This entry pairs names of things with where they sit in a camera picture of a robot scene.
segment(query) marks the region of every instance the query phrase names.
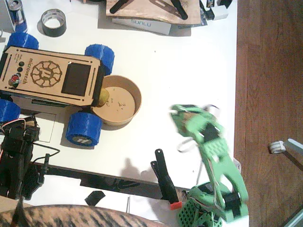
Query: microtech logo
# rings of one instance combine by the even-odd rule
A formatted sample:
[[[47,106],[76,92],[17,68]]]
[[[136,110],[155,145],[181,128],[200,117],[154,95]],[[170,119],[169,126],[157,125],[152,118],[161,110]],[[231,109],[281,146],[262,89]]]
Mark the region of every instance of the microtech logo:
[[[27,64],[27,69],[26,69],[24,78],[23,78],[23,84],[26,84],[26,83],[27,83],[27,78],[28,78],[28,75],[29,75],[30,68],[32,67],[32,64],[33,64],[33,59],[30,58],[30,59],[29,59],[29,62],[28,62],[28,64]]]

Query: wooden bowl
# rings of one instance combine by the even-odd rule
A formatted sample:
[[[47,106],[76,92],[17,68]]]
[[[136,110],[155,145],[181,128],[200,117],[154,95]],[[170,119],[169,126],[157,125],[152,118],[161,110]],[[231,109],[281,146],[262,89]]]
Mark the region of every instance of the wooden bowl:
[[[107,125],[129,123],[141,107],[139,88],[130,79],[117,75],[104,77],[102,88],[109,92],[109,99],[102,107],[92,107],[92,111]]]

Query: white cable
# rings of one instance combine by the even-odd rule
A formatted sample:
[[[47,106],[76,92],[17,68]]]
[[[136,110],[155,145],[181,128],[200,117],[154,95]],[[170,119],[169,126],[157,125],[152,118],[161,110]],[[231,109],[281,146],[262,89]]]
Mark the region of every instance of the white cable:
[[[4,125],[2,125],[2,127],[1,127],[2,132],[4,133],[3,127],[7,126],[8,124],[17,122],[17,121],[24,121],[24,130],[25,130],[25,128],[26,128],[26,121],[25,121],[25,119],[23,119],[23,118],[19,118],[19,119],[12,120],[12,121],[7,122],[7,123],[5,123]]]

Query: blue wheel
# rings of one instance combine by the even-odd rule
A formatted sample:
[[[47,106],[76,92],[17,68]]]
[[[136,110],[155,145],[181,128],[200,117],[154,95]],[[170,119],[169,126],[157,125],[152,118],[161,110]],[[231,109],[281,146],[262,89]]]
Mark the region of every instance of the blue wheel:
[[[106,76],[112,73],[115,59],[115,53],[112,49],[101,44],[93,44],[86,48],[85,55],[93,56],[101,60],[105,69]]]
[[[9,37],[9,42],[7,47],[9,46],[17,46],[17,47],[24,47],[28,49],[35,49],[38,50],[39,42],[30,34],[23,33],[23,32],[15,32],[12,33]]]
[[[18,119],[21,113],[19,106],[11,101],[0,99],[0,122],[10,122]]]
[[[99,143],[102,120],[91,113],[78,112],[70,117],[66,139],[77,145],[92,147]]]

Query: wooden floor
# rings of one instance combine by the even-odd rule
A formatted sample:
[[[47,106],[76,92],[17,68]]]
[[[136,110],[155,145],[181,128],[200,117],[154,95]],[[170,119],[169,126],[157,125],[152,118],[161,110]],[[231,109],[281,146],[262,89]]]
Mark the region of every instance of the wooden floor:
[[[303,1],[238,0],[235,157],[250,226],[276,227],[303,205],[303,157],[267,145],[303,142]]]

